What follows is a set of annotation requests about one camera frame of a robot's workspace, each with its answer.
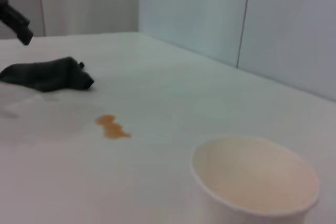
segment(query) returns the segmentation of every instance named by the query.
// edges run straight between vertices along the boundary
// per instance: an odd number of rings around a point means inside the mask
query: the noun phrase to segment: black rag
[[[83,68],[83,62],[77,63],[70,56],[48,62],[13,64],[0,73],[0,81],[41,92],[59,89],[87,90],[94,80]]]

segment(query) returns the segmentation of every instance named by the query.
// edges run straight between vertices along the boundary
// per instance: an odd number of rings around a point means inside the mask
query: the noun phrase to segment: paper cup
[[[294,152],[259,138],[203,143],[191,170],[197,224],[304,224],[319,198],[316,172]]]

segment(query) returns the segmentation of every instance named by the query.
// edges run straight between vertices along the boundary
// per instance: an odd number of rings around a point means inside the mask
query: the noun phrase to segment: white table
[[[321,177],[308,223],[336,220],[336,104],[137,33],[0,42],[2,64],[68,55],[91,91],[0,84],[1,223],[192,223],[191,149],[226,134],[301,154]],[[103,137],[109,113],[132,138]]]

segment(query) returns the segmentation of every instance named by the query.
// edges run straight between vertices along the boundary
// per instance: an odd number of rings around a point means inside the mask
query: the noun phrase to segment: coffee spill
[[[96,119],[96,123],[101,125],[105,131],[104,137],[109,139],[119,139],[122,137],[131,137],[131,134],[125,133],[122,126],[114,123],[116,117],[114,115],[102,115]]]

